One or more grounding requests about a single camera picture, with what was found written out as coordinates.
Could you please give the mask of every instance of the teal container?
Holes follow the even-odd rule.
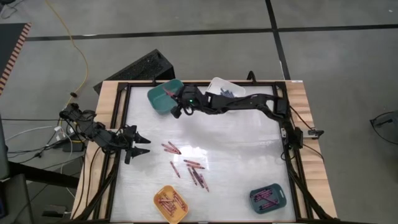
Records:
[[[167,114],[177,105],[177,103],[166,94],[164,88],[175,93],[182,86],[184,86],[184,84],[180,80],[173,79],[148,91],[148,100],[158,114]]]
[[[253,210],[258,214],[264,214],[286,206],[286,196],[279,184],[271,184],[267,187],[252,190],[249,197]]]

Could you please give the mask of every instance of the black box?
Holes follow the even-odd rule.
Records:
[[[136,60],[106,80],[171,80],[175,78],[173,65],[157,49]],[[100,94],[102,82],[94,86]]]

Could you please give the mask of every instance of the white board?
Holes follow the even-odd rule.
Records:
[[[150,153],[135,157],[129,165],[121,155],[114,193],[112,222],[164,222],[153,203],[154,195],[172,185],[189,206],[183,222],[295,220],[279,125],[258,110],[230,111],[207,115],[195,111],[179,119],[161,116],[152,109],[149,87],[133,87],[126,124],[137,125],[139,134],[151,144],[137,144]],[[269,86],[246,87],[246,94],[267,93]],[[164,151],[162,143],[171,141],[182,152]],[[196,186],[184,159],[199,162],[210,193]],[[181,178],[170,165],[173,161]],[[284,190],[287,205],[265,214],[251,208],[251,190],[277,183]]]

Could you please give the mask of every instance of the wooden table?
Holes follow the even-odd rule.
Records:
[[[258,82],[275,82],[280,80],[259,80]],[[113,107],[114,102],[116,100],[116,92],[119,82],[126,81],[105,81],[103,82],[103,86],[101,89],[101,94],[99,95],[98,104],[97,104],[97,117],[95,121],[102,122],[107,127],[111,125],[111,119],[113,114]],[[150,83],[151,81],[129,81],[130,83]],[[208,80],[190,80],[190,81],[183,81],[185,83],[188,82],[209,82]],[[251,82],[250,80],[232,80],[232,82]],[[305,92],[304,84],[302,81],[283,81],[287,87],[287,94],[289,97],[290,105],[300,114],[300,116],[308,123],[310,126],[314,126],[313,119],[311,116],[310,106],[307,100],[307,94]],[[121,95],[121,102],[124,102],[125,94]],[[116,127],[118,127],[121,123],[121,116],[123,110],[123,103],[119,104],[119,113],[116,121]],[[297,117],[295,113],[292,113],[292,117],[296,126],[306,129],[304,123]],[[318,140],[312,139],[304,139],[304,144],[316,149],[320,152]],[[81,204],[76,212],[75,216],[78,216],[86,207],[86,198],[88,194],[88,201],[90,202],[94,194],[97,192],[98,185],[100,182],[100,175],[101,169],[104,160],[104,154],[102,151],[99,151],[94,158],[93,168],[91,171],[91,184],[90,189],[87,189],[88,186],[88,176],[90,174],[90,164],[97,150],[98,146],[95,142],[90,142],[88,144],[88,148],[86,151],[85,157],[85,183],[84,183],[84,190],[82,191],[82,184],[83,184],[83,172],[81,173],[80,182],[78,185],[75,203],[73,204],[73,212],[76,210],[78,205],[80,195],[83,194],[83,198],[81,200]],[[310,149],[304,147],[300,150],[303,169],[305,173],[305,178],[307,181],[308,190],[311,192],[313,197],[317,200],[320,206],[327,212],[327,214],[336,217],[336,210],[335,205],[333,203],[333,198],[331,196],[328,177],[326,175],[325,166],[323,164],[322,159],[319,155],[312,152]],[[297,189],[297,198],[300,208],[300,213],[302,218],[307,217],[304,205],[304,199],[302,194],[298,188]],[[104,218],[106,204],[108,202],[108,191],[105,192],[103,195],[101,209],[99,213],[99,218]]]

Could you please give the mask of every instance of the gray floor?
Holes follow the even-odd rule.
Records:
[[[75,35],[159,32],[195,29],[270,27],[264,1],[55,0]],[[273,1],[279,27],[397,24],[396,1]],[[66,35],[41,0],[25,0],[10,19],[33,22],[30,36]],[[280,35],[290,76],[304,80],[312,114],[326,133],[320,144],[338,216],[343,220],[396,223],[398,147],[379,139],[369,119],[396,110],[398,30],[296,32]],[[174,65],[181,79],[282,79],[272,34],[196,35],[130,39],[78,40],[90,65],[90,77],[78,103],[95,109],[92,86],[153,49]],[[57,118],[68,93],[82,81],[85,66],[69,41],[27,42],[0,97],[4,118]],[[54,122],[4,122],[6,136]],[[41,147],[51,129],[8,142],[11,150]],[[67,158],[48,151],[27,163],[45,167]],[[18,157],[16,161],[29,158]],[[38,185],[30,184],[33,190]],[[71,205],[65,189],[47,189],[57,197],[36,203]],[[40,206],[35,211],[41,214]]]

